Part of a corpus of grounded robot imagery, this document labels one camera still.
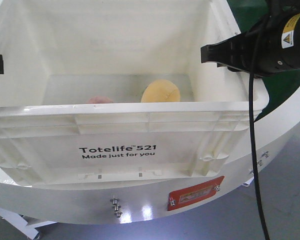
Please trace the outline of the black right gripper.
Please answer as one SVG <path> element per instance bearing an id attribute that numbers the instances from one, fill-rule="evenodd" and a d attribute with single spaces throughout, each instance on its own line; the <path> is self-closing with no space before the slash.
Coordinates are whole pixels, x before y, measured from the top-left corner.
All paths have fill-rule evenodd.
<path id="1" fill-rule="evenodd" d="M 248 73 L 257 50 L 256 77 L 300 70 L 300 10 L 270 20 L 256 45 L 260 32 L 259 24 L 235 37 L 202 46 L 201 63 L 214 62 L 227 66 L 232 72 Z"/>

